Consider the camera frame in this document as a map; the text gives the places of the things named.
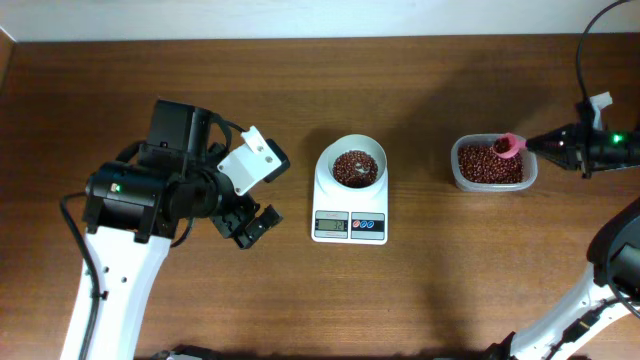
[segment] pink spoon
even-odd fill
[[[512,133],[506,133],[503,136],[501,136],[499,139],[504,139],[504,138],[509,140],[509,150],[503,153],[499,153],[496,151],[495,146],[493,145],[491,146],[491,149],[493,150],[494,153],[496,153],[496,155],[498,155],[498,157],[501,157],[503,159],[511,159],[512,157],[516,156],[516,154],[520,151],[520,149],[527,148],[527,141],[518,139]]]

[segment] wooden table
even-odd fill
[[[180,343],[309,356],[483,350],[532,324],[579,279],[596,231],[640,194],[640,172],[581,180],[540,160],[519,193],[463,193],[460,136],[533,136],[576,120],[577,36],[19,44],[0,97],[0,347],[57,358],[81,257],[57,206],[147,135],[157,97],[256,125],[292,160],[252,191],[285,221],[249,251],[200,220],[166,259],[137,355]],[[591,94],[612,127],[640,119],[640,36],[594,36]],[[317,244],[312,177],[340,136],[389,158],[389,242]],[[81,203],[73,206],[79,218]],[[630,359],[628,316],[580,353]]]

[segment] bowl of beans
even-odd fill
[[[502,134],[463,136],[451,149],[451,167],[456,186],[462,191],[502,192],[528,188],[538,176],[536,156],[522,149],[516,156],[502,159],[494,145],[502,145]]]

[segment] digital kitchen scale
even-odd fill
[[[333,178],[333,164],[342,154],[360,150],[378,165],[376,181],[354,189]],[[345,136],[320,155],[313,185],[311,238],[317,242],[383,245],[388,239],[387,157],[382,146],[364,135]]]

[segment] plastic container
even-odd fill
[[[525,149],[520,150],[522,156],[523,181],[517,184],[480,184],[467,180],[460,173],[458,164],[458,149],[467,145],[493,145],[502,134],[477,134],[463,136],[453,145],[451,149],[451,168],[453,176],[456,178],[456,186],[462,191],[475,192],[503,192],[524,190],[531,186],[536,177],[538,177],[538,161],[536,156]],[[525,140],[521,136],[517,136],[520,140]]]

